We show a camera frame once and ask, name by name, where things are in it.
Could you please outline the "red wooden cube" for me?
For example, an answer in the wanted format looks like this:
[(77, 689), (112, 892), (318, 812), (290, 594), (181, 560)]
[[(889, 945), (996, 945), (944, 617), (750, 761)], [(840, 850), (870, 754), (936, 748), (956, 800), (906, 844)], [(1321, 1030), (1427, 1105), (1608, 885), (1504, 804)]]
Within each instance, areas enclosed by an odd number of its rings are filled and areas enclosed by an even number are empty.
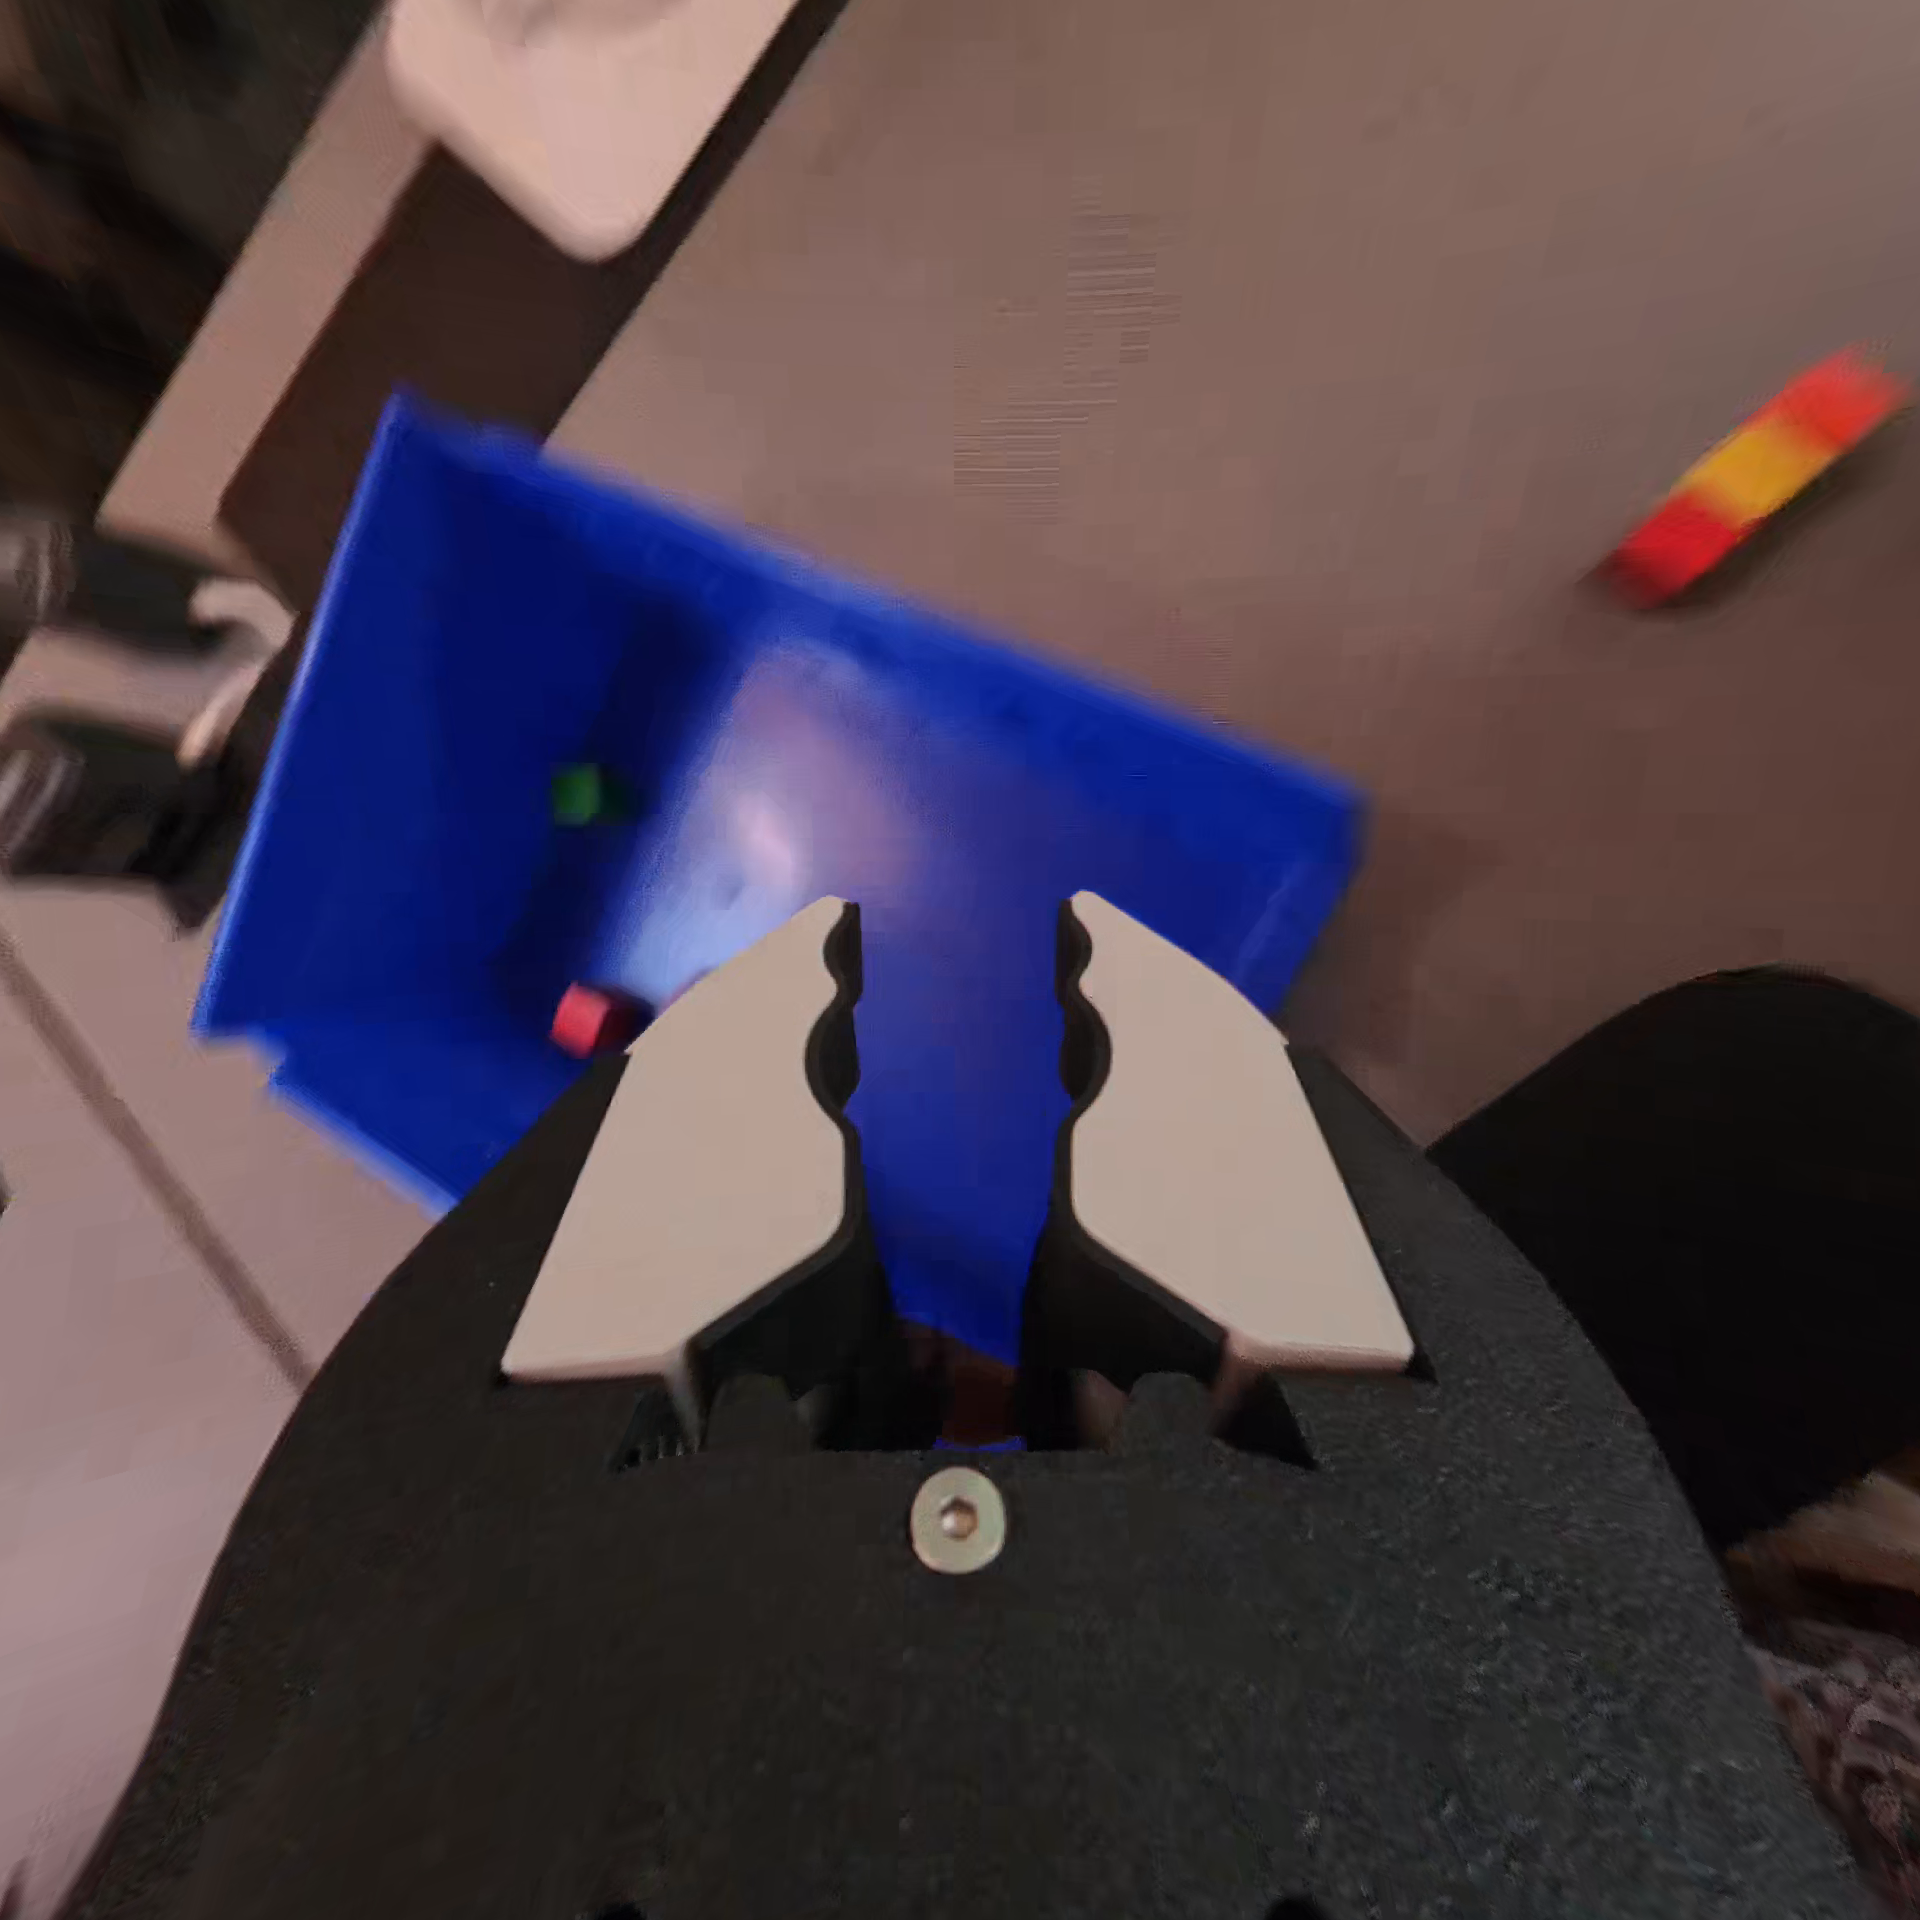
[(1910, 400), (1910, 387), (1864, 352), (1836, 352), (1790, 379), (1765, 413), (1837, 459), (1884, 430)]
[(566, 986), (550, 1016), (546, 1035), (573, 1061), (592, 1061), (629, 1050), (651, 1024), (651, 1002), (602, 981)]
[(1603, 558), (1595, 578), (1630, 609), (1666, 609), (1702, 587), (1750, 531), (1717, 493), (1678, 488)]

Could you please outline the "yellow wooden cube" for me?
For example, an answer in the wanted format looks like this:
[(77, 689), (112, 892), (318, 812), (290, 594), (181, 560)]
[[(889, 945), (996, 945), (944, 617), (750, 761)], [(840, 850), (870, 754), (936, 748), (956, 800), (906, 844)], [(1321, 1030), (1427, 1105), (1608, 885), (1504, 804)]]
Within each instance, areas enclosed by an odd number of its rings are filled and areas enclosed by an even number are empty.
[(1836, 443), (1809, 422), (1762, 413), (1702, 454), (1674, 496), (1733, 533), (1749, 533), (1805, 493), (1836, 459)]

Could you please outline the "white flat pad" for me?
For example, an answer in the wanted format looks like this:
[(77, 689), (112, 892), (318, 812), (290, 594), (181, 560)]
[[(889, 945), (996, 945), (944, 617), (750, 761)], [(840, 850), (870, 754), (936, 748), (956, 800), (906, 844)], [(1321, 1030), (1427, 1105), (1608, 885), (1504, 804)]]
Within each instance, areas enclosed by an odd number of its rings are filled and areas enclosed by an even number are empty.
[(395, 2), (406, 116), (564, 257), (659, 214), (793, 2)]

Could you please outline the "grey desk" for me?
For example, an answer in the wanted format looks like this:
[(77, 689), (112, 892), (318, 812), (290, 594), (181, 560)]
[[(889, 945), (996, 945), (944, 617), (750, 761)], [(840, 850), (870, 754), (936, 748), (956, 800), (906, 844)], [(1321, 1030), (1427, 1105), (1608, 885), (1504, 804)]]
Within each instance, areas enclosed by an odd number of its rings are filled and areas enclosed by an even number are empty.
[[(1915, 420), (1683, 612), (1595, 578), (1915, 371), (1915, 132), (1915, 5), (845, 5), (549, 436), (1363, 787), (1284, 1016), (1429, 1141), (1689, 976), (1915, 1009)], [(112, 529), (256, 570), (422, 160), (369, 41)]]

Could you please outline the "blue plastic bin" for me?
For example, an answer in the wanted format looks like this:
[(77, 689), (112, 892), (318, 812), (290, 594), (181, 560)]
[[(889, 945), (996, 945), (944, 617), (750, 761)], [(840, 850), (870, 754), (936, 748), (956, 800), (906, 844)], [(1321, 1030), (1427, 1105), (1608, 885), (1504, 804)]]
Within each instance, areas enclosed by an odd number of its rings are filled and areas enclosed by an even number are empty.
[[(553, 826), (570, 761), (629, 817)], [(196, 1028), (446, 1211), (581, 1074), (546, 1035), (570, 982), (660, 1012), (853, 900), (883, 1266), (904, 1316), (1011, 1361), (1065, 1116), (1061, 900), (1276, 1012), (1361, 844), (1363, 796), (1297, 758), (393, 397)]]

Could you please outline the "black and white object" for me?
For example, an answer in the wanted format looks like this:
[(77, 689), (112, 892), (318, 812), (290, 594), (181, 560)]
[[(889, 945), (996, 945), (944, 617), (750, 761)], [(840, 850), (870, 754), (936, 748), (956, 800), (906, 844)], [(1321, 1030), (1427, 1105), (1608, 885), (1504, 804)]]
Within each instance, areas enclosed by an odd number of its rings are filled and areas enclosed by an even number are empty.
[(44, 508), (3, 510), (5, 669), (36, 637), (206, 674), (181, 724), (76, 705), (5, 718), (10, 880), (140, 886), (182, 930), (222, 900), (250, 830), (304, 619), (266, 586), (109, 537)]

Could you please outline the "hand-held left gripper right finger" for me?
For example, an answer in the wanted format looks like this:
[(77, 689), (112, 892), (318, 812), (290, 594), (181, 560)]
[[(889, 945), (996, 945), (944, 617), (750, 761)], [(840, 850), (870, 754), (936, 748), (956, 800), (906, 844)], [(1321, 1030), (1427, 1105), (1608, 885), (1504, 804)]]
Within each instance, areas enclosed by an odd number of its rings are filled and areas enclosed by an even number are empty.
[(1042, 1363), (1401, 1376), (1418, 1339), (1270, 1017), (1092, 892), (1061, 909), (1058, 998)]

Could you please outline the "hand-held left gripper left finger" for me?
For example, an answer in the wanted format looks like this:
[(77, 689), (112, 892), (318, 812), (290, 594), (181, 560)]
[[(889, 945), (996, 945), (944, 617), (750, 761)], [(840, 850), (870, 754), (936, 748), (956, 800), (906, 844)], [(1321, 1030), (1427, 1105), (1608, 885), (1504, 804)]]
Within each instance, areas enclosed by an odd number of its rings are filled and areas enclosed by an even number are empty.
[(848, 1092), (809, 1048), (858, 1004), (858, 906), (824, 896), (629, 1048), (501, 1355), (516, 1386), (699, 1378), (702, 1338), (851, 1224)]

